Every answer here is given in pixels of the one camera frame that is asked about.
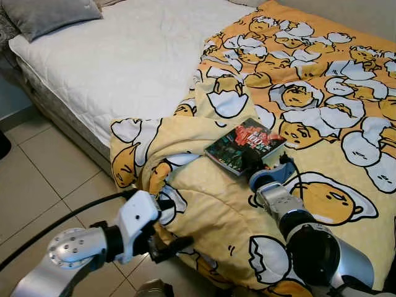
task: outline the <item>tile floor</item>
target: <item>tile floor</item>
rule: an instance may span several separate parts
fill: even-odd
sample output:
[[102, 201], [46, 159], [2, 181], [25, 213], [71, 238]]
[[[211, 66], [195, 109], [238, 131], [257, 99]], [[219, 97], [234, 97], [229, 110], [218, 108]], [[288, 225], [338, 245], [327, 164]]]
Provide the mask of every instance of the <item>tile floor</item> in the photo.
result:
[[[0, 261], [50, 223], [92, 200], [116, 191], [113, 181], [49, 121], [37, 116], [10, 131], [13, 146], [0, 160]], [[0, 272], [0, 296], [43, 257], [61, 230], [112, 222], [122, 198], [86, 210], [63, 223]], [[106, 264], [77, 285], [73, 297], [133, 296], [143, 282], [161, 278], [175, 296], [213, 296], [214, 287], [198, 273], [172, 259], [155, 265], [147, 255], [127, 265]]]

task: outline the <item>white mattress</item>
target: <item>white mattress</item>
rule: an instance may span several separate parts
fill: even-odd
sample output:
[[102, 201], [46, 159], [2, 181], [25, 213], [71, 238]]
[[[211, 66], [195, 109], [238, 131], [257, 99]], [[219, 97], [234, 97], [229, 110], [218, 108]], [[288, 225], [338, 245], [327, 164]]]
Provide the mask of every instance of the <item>white mattress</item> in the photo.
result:
[[169, 116], [203, 41], [253, 8], [226, 0], [127, 0], [103, 19], [9, 44], [105, 145], [114, 118]]

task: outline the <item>gray wall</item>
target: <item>gray wall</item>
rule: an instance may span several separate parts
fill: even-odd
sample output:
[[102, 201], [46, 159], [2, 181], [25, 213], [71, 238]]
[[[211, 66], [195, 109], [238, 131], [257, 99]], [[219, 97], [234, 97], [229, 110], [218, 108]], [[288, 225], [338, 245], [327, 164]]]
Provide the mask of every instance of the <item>gray wall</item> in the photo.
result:
[[31, 105], [18, 82], [12, 79], [11, 66], [0, 56], [0, 121]]

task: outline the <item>book cover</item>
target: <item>book cover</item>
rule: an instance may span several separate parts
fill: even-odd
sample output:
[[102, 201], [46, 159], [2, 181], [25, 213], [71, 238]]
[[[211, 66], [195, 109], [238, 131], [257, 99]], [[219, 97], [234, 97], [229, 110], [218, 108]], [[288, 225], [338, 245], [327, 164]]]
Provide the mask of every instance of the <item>book cover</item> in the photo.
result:
[[285, 138], [249, 118], [209, 145], [205, 153], [222, 167], [240, 176], [247, 169], [242, 162], [242, 154], [247, 148], [254, 149], [263, 163], [268, 163], [269, 155], [280, 150], [285, 142]]

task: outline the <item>yellow blanket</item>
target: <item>yellow blanket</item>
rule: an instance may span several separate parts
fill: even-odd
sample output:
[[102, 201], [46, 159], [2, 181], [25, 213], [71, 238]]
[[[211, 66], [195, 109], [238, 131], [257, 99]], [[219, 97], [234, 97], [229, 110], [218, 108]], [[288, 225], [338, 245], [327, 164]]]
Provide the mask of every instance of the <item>yellow blanket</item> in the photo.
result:
[[[395, 248], [395, 52], [270, 0], [205, 42], [174, 116], [111, 125], [114, 180], [175, 202], [157, 230], [165, 242], [192, 235], [180, 258], [216, 285], [310, 296], [245, 178], [203, 155], [255, 118], [287, 139], [306, 208], [370, 258], [380, 290]], [[285, 186], [298, 196], [295, 176]]]

